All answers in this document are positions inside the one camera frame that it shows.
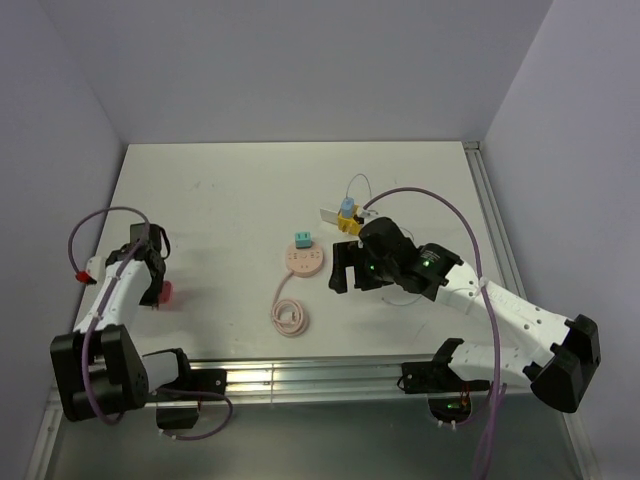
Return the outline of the yellow cube power adapter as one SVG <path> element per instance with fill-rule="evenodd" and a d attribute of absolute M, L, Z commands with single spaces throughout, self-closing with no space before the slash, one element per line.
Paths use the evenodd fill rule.
<path fill-rule="evenodd" d="M 338 229 L 348 235 L 358 236 L 364 225 L 364 219 L 358 216 L 356 213 L 350 217 L 345 217 L 341 211 L 337 215 L 337 227 Z"/>

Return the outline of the pink round power strip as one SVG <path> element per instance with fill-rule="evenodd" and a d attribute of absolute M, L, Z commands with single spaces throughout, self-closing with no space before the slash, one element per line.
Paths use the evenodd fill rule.
<path fill-rule="evenodd" d="M 309 278 L 318 274 L 324 266 L 324 250 L 316 242 L 308 248 L 290 244 L 285 253 L 285 266 L 293 276 Z"/>

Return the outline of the teal plug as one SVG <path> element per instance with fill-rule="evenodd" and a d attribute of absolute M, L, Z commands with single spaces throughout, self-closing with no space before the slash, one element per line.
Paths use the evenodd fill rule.
<path fill-rule="evenodd" d="M 313 245 L 311 233 L 300 231 L 294 234 L 294 245 L 296 249 L 309 249 Z"/>

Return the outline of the light blue charger plug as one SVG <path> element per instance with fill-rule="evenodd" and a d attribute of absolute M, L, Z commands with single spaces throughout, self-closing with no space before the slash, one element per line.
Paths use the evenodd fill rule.
<path fill-rule="evenodd" d="M 340 206 L 340 215 L 345 219 L 352 218 L 356 210 L 354 199 L 349 196 L 345 197 Z"/>

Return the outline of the pink plug adapter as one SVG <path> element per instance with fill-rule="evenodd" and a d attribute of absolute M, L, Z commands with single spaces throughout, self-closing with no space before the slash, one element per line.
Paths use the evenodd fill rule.
<path fill-rule="evenodd" d="M 158 305 L 169 304 L 173 296 L 173 285 L 170 281 L 165 280 L 158 296 Z"/>

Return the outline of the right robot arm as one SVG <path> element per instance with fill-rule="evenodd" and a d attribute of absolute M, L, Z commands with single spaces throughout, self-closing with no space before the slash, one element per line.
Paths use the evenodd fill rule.
<path fill-rule="evenodd" d="M 371 220 L 357 239 L 332 247 L 329 287 L 347 292 L 396 285 L 498 328 L 508 347 L 449 338 L 426 362 L 402 365 L 407 394 L 486 391 L 493 380 L 527 387 L 547 406 L 574 413 L 601 363 L 598 326 L 535 306 L 476 273 L 459 255 L 436 243 L 417 246 L 388 217 Z"/>

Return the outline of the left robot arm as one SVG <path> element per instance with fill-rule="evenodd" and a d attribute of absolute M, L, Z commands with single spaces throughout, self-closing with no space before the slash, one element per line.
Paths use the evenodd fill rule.
<path fill-rule="evenodd" d="M 165 280 L 170 243 L 163 227 L 130 226 L 130 242 L 106 259 L 104 284 L 82 321 L 50 345 L 56 384 L 65 417 L 117 423 L 161 389 L 183 399 L 195 386 L 188 357 L 180 348 L 138 353 L 128 328 L 142 307 L 168 301 Z"/>

